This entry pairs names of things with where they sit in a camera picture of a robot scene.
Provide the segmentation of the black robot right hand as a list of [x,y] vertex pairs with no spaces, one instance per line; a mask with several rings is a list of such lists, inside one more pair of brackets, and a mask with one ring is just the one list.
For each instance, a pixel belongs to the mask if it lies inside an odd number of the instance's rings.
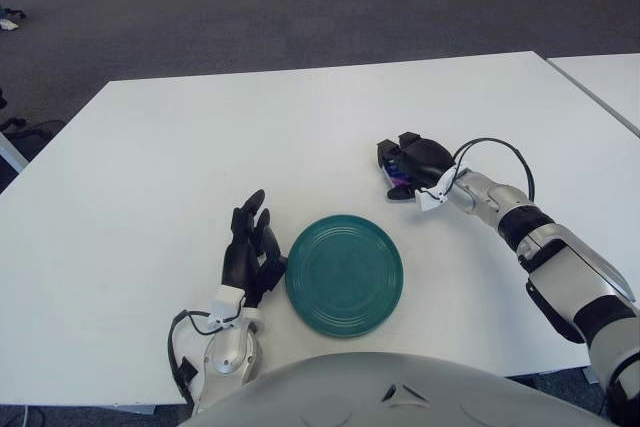
[[377,162],[391,188],[390,201],[433,200],[440,203],[445,187],[443,175],[454,166],[449,151],[438,142],[405,132],[398,142],[385,139],[377,144]]

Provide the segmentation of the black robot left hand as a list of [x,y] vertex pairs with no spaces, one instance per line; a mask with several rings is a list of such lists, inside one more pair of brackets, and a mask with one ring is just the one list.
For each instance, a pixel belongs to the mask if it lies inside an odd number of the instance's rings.
[[270,211],[258,215],[265,191],[257,190],[241,207],[233,210],[232,240],[223,262],[221,283],[244,292],[244,305],[257,308],[266,291],[272,291],[287,270],[288,259],[282,255],[270,226]]

